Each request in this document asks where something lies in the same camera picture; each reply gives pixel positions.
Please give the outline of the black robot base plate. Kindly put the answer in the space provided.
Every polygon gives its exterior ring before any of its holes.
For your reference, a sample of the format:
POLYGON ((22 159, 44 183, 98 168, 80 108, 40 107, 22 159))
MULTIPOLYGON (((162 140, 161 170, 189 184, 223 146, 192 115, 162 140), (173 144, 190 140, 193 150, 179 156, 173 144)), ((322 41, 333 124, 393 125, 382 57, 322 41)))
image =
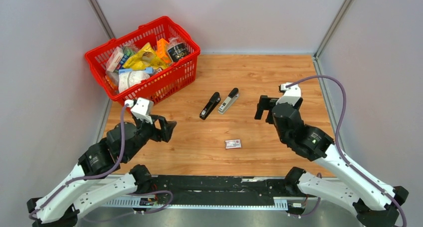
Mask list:
POLYGON ((141 208, 304 208, 310 198, 284 178, 152 175, 144 165, 135 176, 132 197, 141 208))

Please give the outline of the white red staple box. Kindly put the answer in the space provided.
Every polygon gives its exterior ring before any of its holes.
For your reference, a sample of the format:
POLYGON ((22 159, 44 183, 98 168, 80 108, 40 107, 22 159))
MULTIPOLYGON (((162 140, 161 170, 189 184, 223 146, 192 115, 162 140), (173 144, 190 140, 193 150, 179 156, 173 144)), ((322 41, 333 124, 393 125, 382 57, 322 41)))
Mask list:
POLYGON ((225 141, 225 149, 239 149, 239 148, 242 148, 240 139, 225 141))

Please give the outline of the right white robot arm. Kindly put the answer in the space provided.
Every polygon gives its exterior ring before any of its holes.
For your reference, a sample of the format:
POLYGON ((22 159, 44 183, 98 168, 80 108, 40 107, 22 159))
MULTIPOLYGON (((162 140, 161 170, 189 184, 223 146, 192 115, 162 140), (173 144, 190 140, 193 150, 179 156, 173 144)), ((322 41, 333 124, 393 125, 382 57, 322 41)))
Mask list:
POLYGON ((281 143, 342 181, 337 184, 322 180, 293 167, 284 183, 290 196, 304 193, 328 200, 348 210, 365 227, 393 227, 399 217, 404 217, 401 205, 408 191, 380 181, 339 150, 328 134, 305 124, 297 104, 279 103, 276 98, 262 95, 254 118, 261 119, 264 111, 268 111, 266 122, 274 125, 281 143))

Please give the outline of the black and grey stapler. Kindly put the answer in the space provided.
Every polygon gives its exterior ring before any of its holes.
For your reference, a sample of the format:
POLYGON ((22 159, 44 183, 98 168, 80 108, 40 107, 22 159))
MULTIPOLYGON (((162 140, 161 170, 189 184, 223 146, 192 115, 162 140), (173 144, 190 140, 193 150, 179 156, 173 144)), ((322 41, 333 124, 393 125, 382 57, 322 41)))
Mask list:
POLYGON ((219 114, 224 114, 230 106, 238 99, 239 97, 239 89, 234 88, 227 96, 227 98, 224 100, 224 102, 221 104, 221 106, 218 109, 219 114))

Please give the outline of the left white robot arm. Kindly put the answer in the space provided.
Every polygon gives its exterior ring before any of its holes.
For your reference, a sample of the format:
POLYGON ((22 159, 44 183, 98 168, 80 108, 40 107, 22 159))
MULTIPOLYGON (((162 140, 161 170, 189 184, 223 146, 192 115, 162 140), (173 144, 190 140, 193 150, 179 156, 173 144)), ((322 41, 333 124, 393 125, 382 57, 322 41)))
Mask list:
POLYGON ((151 122, 137 117, 133 120, 134 123, 121 119, 105 138, 79 157, 72 171, 48 195, 27 201, 32 226, 73 227, 85 214, 109 200, 151 191, 153 178, 144 165, 135 165, 117 181, 89 190, 119 170, 121 163, 129 162, 148 141, 169 142, 177 125, 160 115, 151 115, 151 122))

